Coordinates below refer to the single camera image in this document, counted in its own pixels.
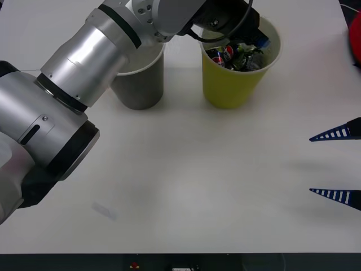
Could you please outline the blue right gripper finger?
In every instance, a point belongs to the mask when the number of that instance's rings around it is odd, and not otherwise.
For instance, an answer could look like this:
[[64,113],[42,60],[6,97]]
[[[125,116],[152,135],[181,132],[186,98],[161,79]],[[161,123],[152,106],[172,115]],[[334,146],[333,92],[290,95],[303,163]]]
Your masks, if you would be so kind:
[[360,190],[327,190],[310,188],[311,192],[324,198],[344,204],[353,209],[361,210],[361,191]]
[[360,140],[360,118],[322,132],[309,139],[310,142]]

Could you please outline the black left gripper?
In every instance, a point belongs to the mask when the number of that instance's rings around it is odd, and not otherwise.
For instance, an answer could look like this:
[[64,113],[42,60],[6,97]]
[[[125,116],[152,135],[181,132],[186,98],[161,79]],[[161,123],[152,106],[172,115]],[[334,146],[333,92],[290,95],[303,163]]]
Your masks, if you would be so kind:
[[223,40],[252,40],[259,49],[270,44],[270,39],[259,32],[259,13],[253,1],[210,1],[210,31],[220,36],[210,42]]

